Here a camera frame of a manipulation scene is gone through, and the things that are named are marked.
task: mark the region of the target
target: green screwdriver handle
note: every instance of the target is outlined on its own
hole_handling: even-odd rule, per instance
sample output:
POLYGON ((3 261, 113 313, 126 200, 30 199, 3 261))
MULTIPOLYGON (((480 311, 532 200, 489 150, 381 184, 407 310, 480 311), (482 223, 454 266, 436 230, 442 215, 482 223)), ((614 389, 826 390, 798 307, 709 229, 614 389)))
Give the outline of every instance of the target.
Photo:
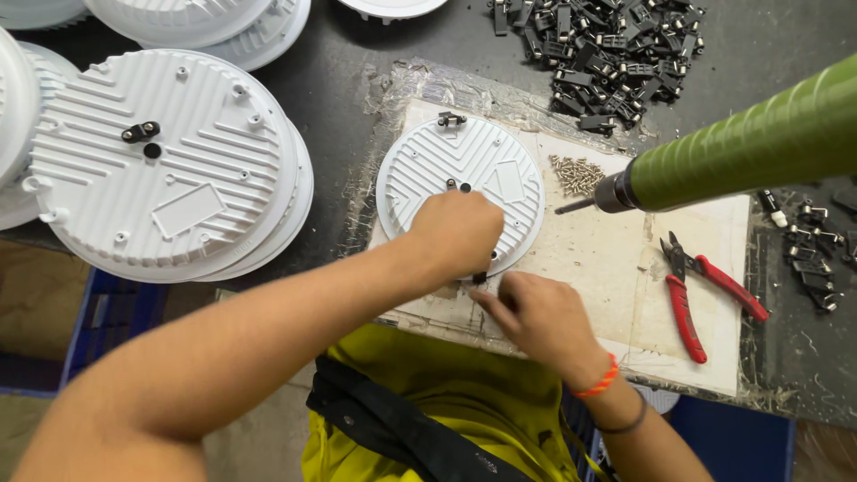
POLYGON ((625 175, 637 208, 663 211, 856 173, 856 142, 857 54, 744 112, 640 154, 625 175))

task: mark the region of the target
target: pile of black clips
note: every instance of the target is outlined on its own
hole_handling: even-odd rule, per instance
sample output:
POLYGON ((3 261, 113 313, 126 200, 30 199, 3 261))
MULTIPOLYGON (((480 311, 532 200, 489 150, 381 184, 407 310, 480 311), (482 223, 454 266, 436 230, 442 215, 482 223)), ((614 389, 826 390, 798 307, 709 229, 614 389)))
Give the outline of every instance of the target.
POLYGON ((689 0, 488 0, 494 33, 509 21, 526 40, 525 55, 554 70, 556 111, 580 117, 581 130, 610 137, 617 118, 631 129, 646 104, 681 94, 704 42, 705 9, 689 0))
POLYGON ((784 256, 791 263, 804 291, 822 313, 836 309, 841 293, 834 288, 835 274, 827 260, 836 257, 839 248, 845 248, 841 259, 846 264, 853 260, 857 250, 857 231, 840 234, 827 217, 827 208, 816 208, 812 200, 798 207, 797 221, 784 234, 784 256))

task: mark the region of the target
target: black apron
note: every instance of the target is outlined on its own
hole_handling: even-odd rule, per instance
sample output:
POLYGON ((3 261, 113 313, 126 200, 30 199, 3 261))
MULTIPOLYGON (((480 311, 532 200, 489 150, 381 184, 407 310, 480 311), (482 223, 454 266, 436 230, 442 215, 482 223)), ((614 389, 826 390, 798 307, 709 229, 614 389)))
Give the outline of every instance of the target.
POLYGON ((324 356, 315 368, 307 408, 361 447, 412 468, 424 482, 533 482, 359 371, 324 356))

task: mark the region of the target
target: wire cutter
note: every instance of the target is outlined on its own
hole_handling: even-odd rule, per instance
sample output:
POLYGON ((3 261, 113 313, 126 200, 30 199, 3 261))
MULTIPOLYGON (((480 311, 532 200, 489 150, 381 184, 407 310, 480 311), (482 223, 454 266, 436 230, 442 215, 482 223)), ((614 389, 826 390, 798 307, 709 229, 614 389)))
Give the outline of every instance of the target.
POLYGON ((687 303, 685 268, 696 271, 707 280, 719 286, 729 296, 734 298, 735 301, 740 303, 753 318, 756 318, 760 322, 768 319, 768 311, 750 292, 730 278, 728 274, 723 273, 723 271, 711 264, 705 256, 699 255, 696 258, 691 258, 681 248, 679 240, 672 231, 669 232, 669 243, 661 239, 661 249, 663 250, 663 254, 667 255, 669 265, 673 269, 672 274, 667 274, 667 283, 669 283, 669 297, 673 304, 675 322, 679 325, 681 341, 685 344, 685 349, 693 361, 700 364, 705 363, 708 361, 708 355, 705 354, 702 343, 699 342, 699 338, 696 335, 696 329, 693 327, 691 309, 687 303))

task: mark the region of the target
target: worker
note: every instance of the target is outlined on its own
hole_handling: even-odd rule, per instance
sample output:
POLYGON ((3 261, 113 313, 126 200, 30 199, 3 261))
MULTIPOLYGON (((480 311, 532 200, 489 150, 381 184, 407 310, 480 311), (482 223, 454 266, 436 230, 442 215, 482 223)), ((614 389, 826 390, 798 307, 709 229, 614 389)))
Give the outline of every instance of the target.
POLYGON ((623 482, 711 481, 610 376, 614 361, 565 283, 508 273, 499 297, 470 294, 530 360, 368 324, 485 271, 502 230, 503 212, 479 193, 432 196, 387 244, 136 337, 59 394, 12 480, 205 480, 202 438, 324 353, 308 400, 308 482, 577 480, 562 382, 584 397, 623 482))

